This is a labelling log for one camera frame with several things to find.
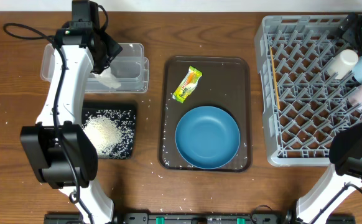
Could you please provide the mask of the white green cup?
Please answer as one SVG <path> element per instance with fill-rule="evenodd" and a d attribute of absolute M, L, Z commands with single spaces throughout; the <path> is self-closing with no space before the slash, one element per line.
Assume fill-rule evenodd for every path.
<path fill-rule="evenodd" d="M 337 54 L 331 61 L 326 72 L 332 76 L 336 74 L 336 79 L 341 80 L 346 76 L 358 63 L 358 54 L 350 49 L 345 49 Z"/>

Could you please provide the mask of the wooden chopstick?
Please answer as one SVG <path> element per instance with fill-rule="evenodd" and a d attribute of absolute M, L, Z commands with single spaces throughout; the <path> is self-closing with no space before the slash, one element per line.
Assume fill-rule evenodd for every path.
<path fill-rule="evenodd" d="M 277 86 L 277 78 L 276 78 L 276 68 L 274 65 L 274 54 L 272 52 L 272 47 L 269 47 L 269 52 L 270 52 L 270 57 L 271 57 L 271 68 L 272 68 L 272 77 L 273 77 L 273 82 L 274 82 L 274 93 L 276 96 L 276 104 L 277 104 L 277 109 L 280 110 L 280 98 L 279 98 L 279 91 L 278 91 L 278 86 Z"/>

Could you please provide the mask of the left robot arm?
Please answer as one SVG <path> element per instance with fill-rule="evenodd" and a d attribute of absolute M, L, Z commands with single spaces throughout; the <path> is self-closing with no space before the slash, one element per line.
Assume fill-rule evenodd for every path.
<path fill-rule="evenodd" d="M 73 1 L 72 19 L 53 37 L 39 34 L 53 48 L 53 77 L 35 125 L 20 140 L 36 179 L 65 194 L 80 211 L 65 223 L 118 223 L 114 202 L 96 179 L 98 155 L 81 126 L 87 79 L 101 74 L 122 51 L 100 25 L 93 1 Z"/>

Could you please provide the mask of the green yellow snack wrapper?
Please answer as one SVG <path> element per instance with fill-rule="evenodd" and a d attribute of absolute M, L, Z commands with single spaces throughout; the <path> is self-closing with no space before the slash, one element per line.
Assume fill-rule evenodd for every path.
<path fill-rule="evenodd" d="M 194 89 L 196 89 L 198 81 L 201 77 L 201 71 L 197 70 L 193 66 L 189 66 L 188 73 L 177 89 L 173 92 L 172 98 L 180 103 L 183 103 L 187 97 L 192 94 Z"/>

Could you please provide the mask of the dark blue plate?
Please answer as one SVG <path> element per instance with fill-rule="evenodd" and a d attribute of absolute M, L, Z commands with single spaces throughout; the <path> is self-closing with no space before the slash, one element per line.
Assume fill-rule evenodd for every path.
<path fill-rule="evenodd" d="M 227 165 L 241 142 L 239 126 L 223 109 L 199 106 L 186 112 L 175 129 L 175 145 L 181 157 L 199 169 Z"/>

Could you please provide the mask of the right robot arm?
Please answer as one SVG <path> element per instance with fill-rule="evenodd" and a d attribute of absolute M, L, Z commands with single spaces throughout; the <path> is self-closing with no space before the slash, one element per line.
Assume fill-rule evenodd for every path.
<path fill-rule="evenodd" d="M 362 16 L 349 14 L 339 30 L 341 38 L 362 53 Z M 287 211 L 283 223 L 354 223 L 353 216 L 332 214 L 354 191 L 362 195 L 362 119 L 334 137 L 330 165 L 313 188 Z"/>

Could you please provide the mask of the pink cup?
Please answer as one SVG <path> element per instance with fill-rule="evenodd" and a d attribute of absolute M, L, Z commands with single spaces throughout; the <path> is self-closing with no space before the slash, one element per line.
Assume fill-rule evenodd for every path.
<path fill-rule="evenodd" d="M 357 89 L 348 97 L 348 102 L 352 106 L 359 105 L 359 109 L 362 110 L 362 85 L 358 86 Z"/>

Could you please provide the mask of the white tissue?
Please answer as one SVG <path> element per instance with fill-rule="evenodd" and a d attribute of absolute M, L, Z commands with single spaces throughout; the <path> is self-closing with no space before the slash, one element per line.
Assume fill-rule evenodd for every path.
<path fill-rule="evenodd" d="M 108 88 L 118 89 L 119 87 L 121 87 L 121 83 L 112 74 L 110 67 L 103 70 L 100 74 L 93 73 L 93 76 L 96 80 L 98 80 L 101 84 L 107 86 Z"/>

